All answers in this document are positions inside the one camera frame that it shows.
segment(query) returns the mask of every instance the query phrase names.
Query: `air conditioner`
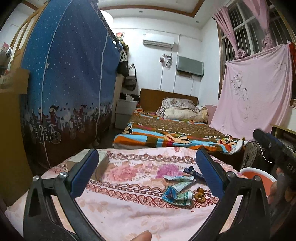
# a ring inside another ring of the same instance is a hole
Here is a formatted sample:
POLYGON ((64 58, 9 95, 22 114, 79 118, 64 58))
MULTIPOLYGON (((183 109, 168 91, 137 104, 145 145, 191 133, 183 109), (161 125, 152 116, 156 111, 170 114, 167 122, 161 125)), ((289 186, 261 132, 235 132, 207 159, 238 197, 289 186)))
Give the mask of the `air conditioner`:
POLYGON ((204 74, 204 63, 198 60, 178 56, 177 57, 177 70, 186 73, 196 74, 203 76, 204 74))
POLYGON ((174 45, 174 38, 159 34, 144 34, 143 44, 154 45, 165 48, 172 48, 174 45))

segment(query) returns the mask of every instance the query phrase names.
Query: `purple flower print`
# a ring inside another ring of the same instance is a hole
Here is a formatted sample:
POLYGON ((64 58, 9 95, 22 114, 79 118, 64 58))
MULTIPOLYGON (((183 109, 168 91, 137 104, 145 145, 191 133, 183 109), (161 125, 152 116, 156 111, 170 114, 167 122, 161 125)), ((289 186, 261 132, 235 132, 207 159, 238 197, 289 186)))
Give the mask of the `purple flower print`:
POLYGON ((163 178, 164 175, 174 177, 174 176, 181 176, 182 171, 180 171, 179 167, 175 164, 164 164, 159 167, 156 174, 157 174, 156 178, 163 178))

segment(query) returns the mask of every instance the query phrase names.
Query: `mattress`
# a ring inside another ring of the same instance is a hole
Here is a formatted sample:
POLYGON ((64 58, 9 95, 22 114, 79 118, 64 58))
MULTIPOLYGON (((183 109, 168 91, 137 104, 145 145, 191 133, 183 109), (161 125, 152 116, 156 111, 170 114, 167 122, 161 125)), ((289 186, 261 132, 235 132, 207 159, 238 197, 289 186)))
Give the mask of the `mattress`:
MULTIPOLYGON (((143 231, 152 233, 152 241, 189 240, 210 215, 219 199, 203 182, 195 182, 187 190, 205 190, 206 201, 201 204, 195 199, 190 206, 178 207, 162 200, 166 182, 164 175, 179 175, 185 167, 195 163, 195 150, 188 148, 149 148, 139 150, 106 149, 109 165, 102 180, 91 179, 76 202, 94 228, 108 241, 130 241, 143 231)), ((77 162, 83 155, 76 155, 51 168, 42 178, 56 177, 68 171, 67 162, 77 162)), ((233 171, 243 177, 232 166, 216 158, 225 171, 233 171)), ((8 207, 5 214, 14 227, 23 234, 23 215, 27 193, 8 207)), ((241 197, 222 231, 229 229, 238 210, 241 197)), ((57 198, 53 198, 63 226, 73 231, 62 211, 57 198)))
POLYGON ((114 148, 187 147, 230 153, 239 139, 224 135, 208 125, 192 120, 167 120, 141 108, 134 111, 122 134, 115 137, 114 148))

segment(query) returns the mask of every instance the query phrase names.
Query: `screw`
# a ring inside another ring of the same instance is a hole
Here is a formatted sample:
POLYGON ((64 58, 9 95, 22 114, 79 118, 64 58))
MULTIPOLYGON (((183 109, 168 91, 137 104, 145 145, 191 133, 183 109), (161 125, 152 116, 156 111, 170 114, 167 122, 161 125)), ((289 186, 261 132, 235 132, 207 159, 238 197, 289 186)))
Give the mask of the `screw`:
POLYGON ((35 182, 35 181, 38 181, 39 178, 40 178, 39 176, 34 176, 34 177, 33 177, 33 181, 34 181, 34 182, 35 182))
POLYGON ((230 178, 234 178, 235 174, 234 174, 234 172, 227 172, 227 176, 230 178))
POLYGON ((255 176, 255 180, 256 180, 257 182, 259 182, 259 181, 261 181, 261 177, 259 177, 259 176, 255 176))
POLYGON ((65 178, 67 175, 68 175, 68 173, 66 173, 66 172, 61 172, 61 173, 59 174, 59 177, 60 177, 60 178, 65 178))

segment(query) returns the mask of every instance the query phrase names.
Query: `wooden headboard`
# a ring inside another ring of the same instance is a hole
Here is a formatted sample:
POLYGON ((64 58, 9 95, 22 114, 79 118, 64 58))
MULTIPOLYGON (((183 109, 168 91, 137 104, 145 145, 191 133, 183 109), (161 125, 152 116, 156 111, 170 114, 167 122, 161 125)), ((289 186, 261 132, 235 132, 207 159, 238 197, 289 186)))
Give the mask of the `wooden headboard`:
POLYGON ((164 98, 179 98, 179 99, 189 99, 192 100, 195 105, 197 105, 197 97, 181 95, 177 93, 141 89, 140 93, 140 105, 146 111, 157 111, 161 107, 161 103, 164 98))

